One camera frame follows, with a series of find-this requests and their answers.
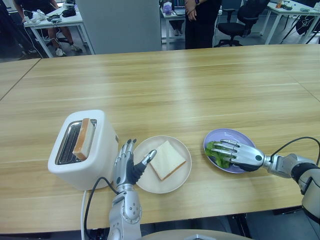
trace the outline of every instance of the person's hand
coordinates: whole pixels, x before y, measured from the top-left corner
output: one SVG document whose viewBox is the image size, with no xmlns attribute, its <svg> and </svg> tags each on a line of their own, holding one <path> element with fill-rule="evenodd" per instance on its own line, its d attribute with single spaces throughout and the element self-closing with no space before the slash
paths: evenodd
<svg viewBox="0 0 320 240">
<path fill-rule="evenodd" d="M 189 19 L 189 21 L 190 21 L 190 22 L 191 22 L 191 21 L 197 21 L 196 16 L 197 16 L 197 11 L 196 11 L 196 9 L 194 9 L 192 12 L 190 12 L 190 13 L 188 14 L 188 19 Z"/>
<path fill-rule="evenodd" d="M 184 6 L 186 14 L 189 15 L 193 10 L 196 9 L 197 4 L 195 0 L 185 0 Z"/>
</svg>

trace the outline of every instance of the lettuce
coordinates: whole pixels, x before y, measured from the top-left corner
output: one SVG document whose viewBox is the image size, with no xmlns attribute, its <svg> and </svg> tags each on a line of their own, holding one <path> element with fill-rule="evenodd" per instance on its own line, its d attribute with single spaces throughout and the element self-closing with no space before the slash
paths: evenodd
<svg viewBox="0 0 320 240">
<path fill-rule="evenodd" d="M 205 147 L 205 155 L 209 157 L 214 157 L 215 158 L 215 164 L 217 164 L 220 168 L 227 169 L 230 167 L 230 162 L 225 161 L 224 157 L 225 155 L 216 152 L 216 151 L 211 151 L 211 149 L 223 149 L 221 146 L 215 146 L 214 144 L 221 144 L 220 141 L 210 141 L 207 143 Z"/>
</svg>

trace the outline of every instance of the bread slice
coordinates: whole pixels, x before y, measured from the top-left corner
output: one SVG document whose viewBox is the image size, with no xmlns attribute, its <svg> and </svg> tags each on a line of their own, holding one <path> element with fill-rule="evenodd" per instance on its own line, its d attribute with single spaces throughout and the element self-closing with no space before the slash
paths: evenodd
<svg viewBox="0 0 320 240">
<path fill-rule="evenodd" d="M 81 161 L 88 158 L 91 148 L 91 143 L 94 138 L 95 127 L 90 121 L 90 118 L 82 120 L 78 139 L 76 140 L 72 153 Z"/>
<path fill-rule="evenodd" d="M 169 141 L 161 144 L 156 151 L 157 153 L 150 164 L 161 181 L 173 174 L 186 162 Z"/>
</svg>

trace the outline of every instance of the robotic hand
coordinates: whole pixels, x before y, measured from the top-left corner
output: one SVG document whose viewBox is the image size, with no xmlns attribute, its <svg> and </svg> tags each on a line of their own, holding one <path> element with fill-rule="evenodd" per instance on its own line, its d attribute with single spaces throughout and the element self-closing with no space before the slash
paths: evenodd
<svg viewBox="0 0 320 240">
<path fill-rule="evenodd" d="M 212 151 L 225 155 L 223 158 L 241 169 L 252 172 L 260 167 L 268 173 L 283 178 L 293 178 L 303 195 L 302 207 L 306 215 L 320 224 L 320 168 L 311 159 L 289 154 L 280 156 L 265 155 L 261 150 L 233 140 L 222 139 L 214 143 L 220 149 Z"/>
<path fill-rule="evenodd" d="M 134 165 L 133 148 L 136 139 L 129 139 L 118 153 L 113 166 L 113 183 L 118 194 L 112 201 L 109 213 L 110 231 L 107 240 L 137 240 L 141 238 L 140 219 L 142 208 L 138 193 L 134 190 L 148 163 L 157 151 L 150 151 Z"/>
</svg>

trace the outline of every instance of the shoe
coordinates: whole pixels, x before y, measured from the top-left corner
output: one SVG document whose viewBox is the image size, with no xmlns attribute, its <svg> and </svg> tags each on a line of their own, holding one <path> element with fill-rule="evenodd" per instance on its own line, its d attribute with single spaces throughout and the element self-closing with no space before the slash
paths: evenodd
<svg viewBox="0 0 320 240">
<path fill-rule="evenodd" d="M 64 51 L 62 51 L 61 48 L 57 48 L 55 50 L 55 55 L 57 55 L 58 57 L 63 57 L 63 56 L 67 56 L 66 53 Z"/>
<path fill-rule="evenodd" d="M 82 49 L 80 47 L 78 47 L 77 45 L 75 44 L 72 44 L 71 45 L 71 49 L 75 52 L 81 52 L 82 53 Z"/>
</svg>

